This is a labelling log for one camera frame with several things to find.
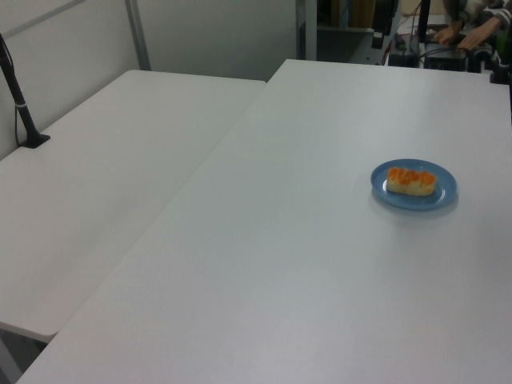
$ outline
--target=pastry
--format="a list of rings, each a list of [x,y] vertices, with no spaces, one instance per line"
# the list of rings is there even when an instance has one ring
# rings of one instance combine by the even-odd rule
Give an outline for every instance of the pastry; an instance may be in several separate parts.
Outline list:
[[[436,180],[435,175],[426,170],[417,172],[394,166],[387,174],[386,188],[399,194],[428,196],[434,192]]]

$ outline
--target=white table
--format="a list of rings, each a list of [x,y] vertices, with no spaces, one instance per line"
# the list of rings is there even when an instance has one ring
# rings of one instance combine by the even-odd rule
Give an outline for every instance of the white table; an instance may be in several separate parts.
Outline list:
[[[131,71],[0,162],[0,328],[48,342],[264,82]]]
[[[510,383],[507,95],[286,62],[20,384]],[[378,201],[370,173],[407,157],[456,203]]]

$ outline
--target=striped sleeve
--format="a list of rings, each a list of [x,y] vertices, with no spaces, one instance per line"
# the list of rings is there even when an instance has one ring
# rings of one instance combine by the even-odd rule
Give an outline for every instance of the striped sleeve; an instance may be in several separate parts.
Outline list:
[[[489,0],[467,0],[459,3],[463,6],[458,12],[458,19],[464,22],[464,25],[473,22],[480,13],[489,5]]]
[[[502,10],[500,10],[494,16],[499,18],[502,22],[501,29],[508,30],[510,26],[510,20],[512,19],[512,13],[510,12],[510,7],[512,6],[512,0],[509,0]]]

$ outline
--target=blue plate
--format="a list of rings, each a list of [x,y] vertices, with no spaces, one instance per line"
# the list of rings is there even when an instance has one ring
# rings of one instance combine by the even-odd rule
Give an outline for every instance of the blue plate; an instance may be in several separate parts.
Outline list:
[[[387,173],[391,167],[407,168],[421,172],[428,170],[438,178],[434,192],[428,196],[410,196],[390,192],[386,188]],[[371,185],[375,194],[383,201],[405,210],[434,210],[450,204],[457,197],[457,182],[454,176],[437,164],[416,160],[413,158],[400,158],[381,164],[371,174]]]

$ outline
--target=electronic equipment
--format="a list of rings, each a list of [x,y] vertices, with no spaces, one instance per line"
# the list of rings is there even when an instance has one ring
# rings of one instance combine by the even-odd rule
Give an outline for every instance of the electronic equipment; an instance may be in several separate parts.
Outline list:
[[[13,95],[14,104],[16,105],[16,109],[22,118],[23,125],[25,126],[26,130],[26,141],[22,142],[20,146],[25,146],[27,148],[37,148],[44,142],[50,140],[50,136],[47,134],[40,134],[35,129],[34,122],[30,116],[29,108],[26,106],[22,90],[20,89],[18,80],[14,74],[14,64],[2,34],[0,34],[0,66],[2,67],[2,72],[6,77],[7,85],[9,86],[10,92]]]

